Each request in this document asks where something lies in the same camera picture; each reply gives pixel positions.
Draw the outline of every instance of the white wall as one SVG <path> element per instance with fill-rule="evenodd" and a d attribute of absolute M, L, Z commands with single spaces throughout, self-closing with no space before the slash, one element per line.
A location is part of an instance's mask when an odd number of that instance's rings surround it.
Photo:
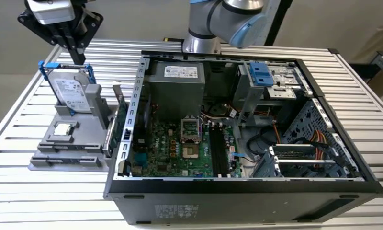
<path fill-rule="evenodd" d="M 382 23 L 383 0 L 294 0 L 274 45 L 335 48 L 352 61 Z"/>

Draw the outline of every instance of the aluminum table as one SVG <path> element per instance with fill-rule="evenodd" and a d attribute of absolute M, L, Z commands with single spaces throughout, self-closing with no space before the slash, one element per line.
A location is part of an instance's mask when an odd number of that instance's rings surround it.
<path fill-rule="evenodd" d="M 94 67 L 102 97 L 117 103 L 121 84 L 129 100 L 141 50 L 179 52 L 177 42 L 93 40 L 86 62 Z M 327 49 L 222 46 L 226 55 L 300 58 L 330 106 L 383 185 L 383 103 L 339 54 Z M 56 47 L 46 61 L 72 64 Z M 129 226 L 111 201 L 102 199 L 105 172 L 32 172 L 26 165 L 56 110 L 56 98 L 37 73 L 0 124 L 0 230 L 5 229 L 322 229 L 383 230 L 383 197 L 324 223 L 295 225 Z"/>

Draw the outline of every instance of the blue latch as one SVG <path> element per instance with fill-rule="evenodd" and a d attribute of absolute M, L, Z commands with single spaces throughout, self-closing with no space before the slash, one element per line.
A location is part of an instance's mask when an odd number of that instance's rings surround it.
<path fill-rule="evenodd" d="M 82 68 L 88 70 L 88 75 L 89 75 L 89 83 L 90 84 L 96 84 L 96 75 L 94 75 L 94 68 L 90 65 L 85 65 L 85 66 L 69 66 L 69 65 L 62 65 L 60 63 L 56 62 L 49 62 L 46 63 L 46 65 L 44 66 L 44 61 L 38 62 L 38 69 L 40 72 L 44 76 L 44 79 L 48 81 L 48 74 L 45 73 L 46 69 L 76 69 L 76 68 Z"/>
<path fill-rule="evenodd" d="M 257 86 L 273 86 L 274 79 L 270 74 L 269 66 L 266 63 L 251 62 L 250 74 Z"/>

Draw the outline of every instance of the wire bundle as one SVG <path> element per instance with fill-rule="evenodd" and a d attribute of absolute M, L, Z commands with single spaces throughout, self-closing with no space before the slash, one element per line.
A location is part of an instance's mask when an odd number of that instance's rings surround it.
<path fill-rule="evenodd" d="M 319 130 L 315 130 L 314 135 L 310 139 L 310 141 L 316 141 L 319 143 L 327 144 L 326 141 L 326 137 L 323 135 L 323 133 Z M 323 151 L 319 150 L 318 148 L 315 148 L 315 160 L 322 160 L 323 159 Z"/>

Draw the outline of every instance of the orange wire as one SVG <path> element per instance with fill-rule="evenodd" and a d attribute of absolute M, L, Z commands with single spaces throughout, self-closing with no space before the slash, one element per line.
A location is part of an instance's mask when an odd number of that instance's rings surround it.
<path fill-rule="evenodd" d="M 318 132 L 318 130 L 315 130 L 315 133 L 316 133 L 316 142 L 319 142 L 319 132 Z M 316 152 L 316 154 L 315 154 L 315 160 L 319 160 L 319 149 L 318 148 L 315 148 L 315 152 Z"/>
<path fill-rule="evenodd" d="M 273 122 L 273 126 L 274 126 L 275 135 L 277 135 L 277 142 L 279 144 L 281 143 L 281 139 L 279 139 L 279 135 L 278 135 L 278 131 L 277 131 L 275 122 Z"/>
<path fill-rule="evenodd" d="M 315 139 L 315 132 L 314 132 L 314 135 L 312 135 L 310 141 L 314 141 L 314 139 Z"/>
<path fill-rule="evenodd" d="M 320 131 L 319 131 L 319 134 L 320 134 L 320 136 L 322 136 L 322 138 L 323 138 L 323 143 L 327 144 L 324 135 L 323 135 L 323 133 L 322 133 Z"/>

